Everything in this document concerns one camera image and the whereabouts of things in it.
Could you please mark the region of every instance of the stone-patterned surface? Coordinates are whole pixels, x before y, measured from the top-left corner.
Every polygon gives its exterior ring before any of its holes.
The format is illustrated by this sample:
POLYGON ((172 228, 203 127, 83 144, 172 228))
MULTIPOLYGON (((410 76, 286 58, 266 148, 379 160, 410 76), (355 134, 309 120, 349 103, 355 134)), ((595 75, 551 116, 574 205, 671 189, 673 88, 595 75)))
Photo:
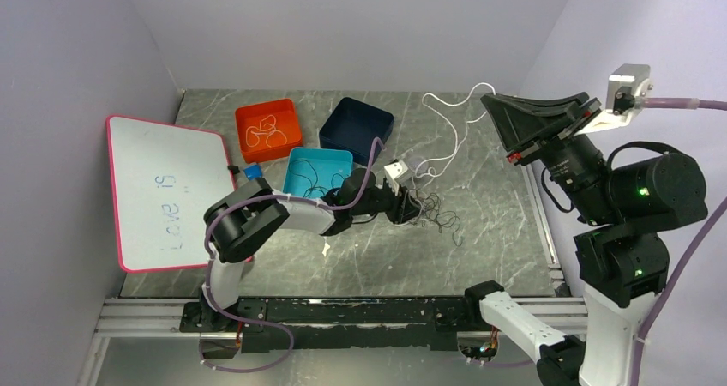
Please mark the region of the stone-patterned surface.
MULTIPOLYGON (((415 155, 446 157, 454 133, 442 118, 422 105, 422 93, 302 92, 249 90, 189 90, 177 124, 219 132, 233 164, 247 166, 240 154, 234 112, 240 106, 287 97, 295 102, 305 146, 318 146, 318 130, 345 96, 365 101, 394 115, 394 131, 375 164, 415 155)), ((444 93, 448 102, 464 94, 444 93)), ((466 119, 484 108, 478 96, 465 106, 433 105, 465 134, 466 119)), ((261 164, 267 181, 282 188, 287 159, 261 164)), ((433 162, 437 171, 445 160, 433 162)), ((244 176, 237 180, 245 182, 244 176)), ((442 199, 442 210, 461 218, 462 245, 454 245, 451 230, 438 227, 394 226, 386 216, 354 226, 327 239, 309 232, 279 231, 249 263, 240 282, 241 295, 358 296, 461 294, 472 284, 498 280, 514 295, 553 294, 548 263, 538 236, 523 172, 504 159, 488 117, 470 124, 466 141, 444 174, 422 189, 442 199)), ((130 274, 123 296, 189 297, 199 293, 203 270, 130 274)))

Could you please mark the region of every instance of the orange bin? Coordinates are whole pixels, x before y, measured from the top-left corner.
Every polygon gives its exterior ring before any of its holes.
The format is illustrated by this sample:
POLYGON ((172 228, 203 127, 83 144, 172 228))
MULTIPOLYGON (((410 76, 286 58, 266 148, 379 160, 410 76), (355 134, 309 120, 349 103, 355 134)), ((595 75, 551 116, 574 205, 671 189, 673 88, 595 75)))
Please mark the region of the orange bin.
POLYGON ((240 152, 248 163, 279 159, 303 146, 303 133, 290 99, 240 107, 235 111, 240 152))

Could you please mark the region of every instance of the whiteboard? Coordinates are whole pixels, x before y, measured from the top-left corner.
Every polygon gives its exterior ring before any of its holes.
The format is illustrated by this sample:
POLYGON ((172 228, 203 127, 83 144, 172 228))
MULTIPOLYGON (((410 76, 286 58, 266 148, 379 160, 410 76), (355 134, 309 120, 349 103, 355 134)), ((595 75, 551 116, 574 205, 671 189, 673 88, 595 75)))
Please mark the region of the whiteboard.
POLYGON ((130 273, 202 267, 204 213, 234 191, 222 137, 106 119, 118 261, 130 273))

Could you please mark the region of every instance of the blue object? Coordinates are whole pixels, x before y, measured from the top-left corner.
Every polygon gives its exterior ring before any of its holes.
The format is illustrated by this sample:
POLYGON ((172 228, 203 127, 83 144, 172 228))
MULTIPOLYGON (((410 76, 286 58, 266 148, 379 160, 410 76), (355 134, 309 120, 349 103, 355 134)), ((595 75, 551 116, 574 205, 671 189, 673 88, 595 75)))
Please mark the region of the blue object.
POLYGON ((283 193, 315 199, 340 187, 351 176, 353 156, 345 150, 294 148, 285 172, 283 193))
POLYGON ((260 169, 260 166, 257 165, 257 163, 250 167, 245 167, 243 169, 243 172, 245 172, 245 177, 248 178, 248 180, 262 177, 262 170, 260 169))
MULTIPOLYGON (((369 164, 374 138, 386 143, 394 127, 394 116, 362 101, 344 97, 321 127, 318 139, 322 148, 348 150, 359 165, 369 164)), ((374 161, 381 150, 376 148, 374 161)))

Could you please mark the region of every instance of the navy blue bin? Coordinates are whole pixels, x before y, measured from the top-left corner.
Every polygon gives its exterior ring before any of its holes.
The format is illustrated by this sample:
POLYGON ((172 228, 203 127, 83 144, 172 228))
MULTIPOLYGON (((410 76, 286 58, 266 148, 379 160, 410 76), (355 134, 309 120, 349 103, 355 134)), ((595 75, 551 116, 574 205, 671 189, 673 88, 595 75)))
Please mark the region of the navy blue bin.
MULTIPOLYGON (((348 150, 359 165, 369 164, 369 153, 374 138, 386 143, 394 127, 394 116, 382 109, 350 97, 344 97, 333 109, 318 133, 322 148, 348 150)), ((376 148, 374 161, 381 152, 376 148)))

